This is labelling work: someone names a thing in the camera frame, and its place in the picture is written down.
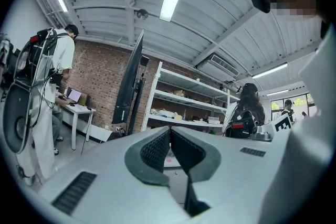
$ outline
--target air conditioner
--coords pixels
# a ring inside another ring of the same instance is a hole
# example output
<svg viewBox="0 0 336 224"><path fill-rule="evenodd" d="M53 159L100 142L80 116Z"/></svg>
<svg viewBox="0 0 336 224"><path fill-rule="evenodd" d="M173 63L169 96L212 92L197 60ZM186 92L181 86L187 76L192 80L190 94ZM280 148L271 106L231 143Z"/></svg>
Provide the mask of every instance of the air conditioner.
<svg viewBox="0 0 336 224"><path fill-rule="evenodd" d="M239 71L228 61L215 54L198 64L197 69L220 81L235 81L239 75Z"/></svg>

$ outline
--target white shelving unit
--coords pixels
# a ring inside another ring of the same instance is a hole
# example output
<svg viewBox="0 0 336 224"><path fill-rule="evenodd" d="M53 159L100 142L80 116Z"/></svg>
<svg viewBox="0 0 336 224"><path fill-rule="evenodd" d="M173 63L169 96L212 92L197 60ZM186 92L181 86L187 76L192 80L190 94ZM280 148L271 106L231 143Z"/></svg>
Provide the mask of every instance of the white shelving unit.
<svg viewBox="0 0 336 224"><path fill-rule="evenodd" d="M168 85L172 85L178 87L181 90L186 90L190 92L195 92L201 95L204 95L209 98L218 99L221 101L225 101L230 104L232 100L239 100L239 98L230 95L230 91L227 92L221 91L220 89L211 87L205 83L200 81L185 77L181 74L166 70L162 68L162 62L159 63L159 67L157 68L156 75L153 80L152 88L150 91L150 95L147 102L145 116L143 118L141 130L146 130L148 119L155 119L158 121L165 122L173 122L177 124L185 124L185 125L195 125L195 126L204 126L204 127L222 127L220 124L209 124L207 122L194 122L194 121L183 121L183 120L175 120L171 118L165 118L163 116L150 114L152 108L153 98L162 99L165 101L178 103L182 105L192 106L195 108L206 109L215 112L225 113L226 109L220 106L203 103L200 101L192 100L186 97L181 97L178 95L174 95L168 92L160 91L156 88L157 82L165 83Z"/></svg>

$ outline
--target table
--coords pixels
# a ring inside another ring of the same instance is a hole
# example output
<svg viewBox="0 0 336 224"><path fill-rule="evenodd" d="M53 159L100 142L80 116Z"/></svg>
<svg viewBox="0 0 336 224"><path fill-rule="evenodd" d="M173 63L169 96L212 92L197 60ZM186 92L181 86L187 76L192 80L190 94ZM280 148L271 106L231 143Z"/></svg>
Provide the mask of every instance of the table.
<svg viewBox="0 0 336 224"><path fill-rule="evenodd" d="M76 129L77 129L77 119L79 114L90 114L90 118L88 121L88 125L86 125L86 141L89 141L90 137L90 127L92 122L93 113L96 111L95 109L88 110L86 106L75 104L75 106L70 105L62 105L63 108L66 108L67 110L71 111L74 114L73 120L72 120L72 132L71 132L71 149L74 151L76 149Z"/></svg>

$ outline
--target brick wall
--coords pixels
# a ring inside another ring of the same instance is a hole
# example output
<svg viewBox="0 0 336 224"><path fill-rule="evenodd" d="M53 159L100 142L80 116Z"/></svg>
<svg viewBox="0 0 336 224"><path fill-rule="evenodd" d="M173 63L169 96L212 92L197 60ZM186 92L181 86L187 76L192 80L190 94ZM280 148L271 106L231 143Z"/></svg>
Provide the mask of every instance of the brick wall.
<svg viewBox="0 0 336 224"><path fill-rule="evenodd" d="M103 45L100 43L89 41L78 41L75 46L75 54L72 62L71 76L67 82L62 83L61 91L66 86L72 87L90 96L90 107L96 109L92 123L96 126L104 128L108 125L110 130L114 130L116 126L111 124L114 106L119 91L119 86L125 72L125 69L130 58L131 51L121 48ZM160 60L150 57L150 61L145 71L144 77L146 78L145 86L143 89L138 114L136 117L134 131L139 132L142 125L142 120L145 114L147 101L149 98L151 86L154 76L158 69ZM216 84L207 77L204 77L195 72L173 65L168 62L163 62L165 69L174 71L192 79L200 78L200 80L208 85L219 88ZM169 86L160 83L158 88L164 91L171 91ZM162 102L161 100L154 99L152 107L165 107L177 113L183 114L185 107L169 102ZM205 110L200 110L192 107L187 107L189 115L197 115L203 117Z"/></svg>

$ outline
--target laptop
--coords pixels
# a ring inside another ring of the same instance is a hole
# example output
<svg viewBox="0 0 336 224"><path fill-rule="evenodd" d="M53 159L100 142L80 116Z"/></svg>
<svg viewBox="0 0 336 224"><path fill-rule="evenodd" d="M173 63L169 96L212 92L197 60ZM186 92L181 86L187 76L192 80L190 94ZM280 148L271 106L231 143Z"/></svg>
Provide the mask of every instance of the laptop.
<svg viewBox="0 0 336 224"><path fill-rule="evenodd" d="M81 92L76 91L74 89L71 89L71 92L70 92L69 96L64 97L63 99L66 100L66 101L71 100L74 103L77 103L81 95L82 95Z"/></svg>

